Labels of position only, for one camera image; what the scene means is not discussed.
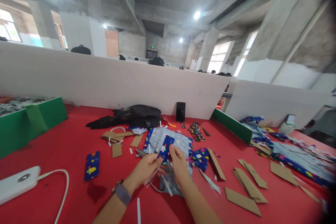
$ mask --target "smartwatch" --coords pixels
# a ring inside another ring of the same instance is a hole
[[[128,193],[125,187],[122,185],[124,180],[120,180],[112,190],[112,195],[116,193],[121,202],[127,207],[131,202],[132,196]]]

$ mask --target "orange wall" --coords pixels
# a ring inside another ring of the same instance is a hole
[[[106,52],[108,57],[119,57],[118,32],[105,29]]]

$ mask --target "hand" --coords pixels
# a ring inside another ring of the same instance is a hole
[[[136,165],[131,174],[123,182],[123,186],[126,190],[133,194],[133,192],[143,184],[147,179],[149,179],[155,170],[163,162],[163,158],[157,157],[157,154],[147,154],[140,162]]]
[[[169,146],[169,153],[173,161],[175,180],[178,186],[181,188],[181,183],[187,183],[190,181],[186,157],[184,153],[174,145]],[[163,170],[163,168],[163,166],[160,166],[157,172],[165,176],[166,172]]]

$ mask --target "white power bank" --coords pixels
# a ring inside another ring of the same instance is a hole
[[[40,171],[39,166],[34,166],[0,180],[0,205],[34,188]]]

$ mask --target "window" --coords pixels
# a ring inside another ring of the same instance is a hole
[[[12,15],[5,10],[0,9],[0,36],[5,37],[8,41],[21,42],[21,38],[14,25]]]
[[[239,74],[239,72],[240,72],[240,70],[241,70],[241,68],[242,68],[242,66],[243,66],[243,64],[244,64],[244,62],[245,62],[245,60],[246,60],[247,55],[248,55],[248,53],[250,52],[250,49],[251,49],[251,47],[252,47],[252,45],[253,45],[253,42],[254,42],[254,40],[256,39],[257,34],[258,34],[258,31],[255,31],[255,32],[253,32],[253,33],[251,34],[250,39],[249,39],[249,41],[248,41],[248,43],[247,43],[247,45],[246,45],[246,47],[245,47],[243,56],[242,56],[242,58],[241,58],[241,60],[240,60],[240,62],[239,62],[239,64],[238,64],[237,70],[236,70],[236,72],[235,72],[234,75],[233,75],[234,77],[237,77],[237,76],[238,76],[238,74]]]
[[[229,50],[230,43],[231,41],[215,46],[208,66],[208,73],[211,73],[212,70],[215,70],[216,73],[220,72],[226,53]]]
[[[64,35],[63,25],[55,23],[55,28],[58,34],[58,40],[59,40],[59,43],[61,44],[61,48],[64,48],[64,49],[68,48],[68,44],[67,44],[67,41]]]

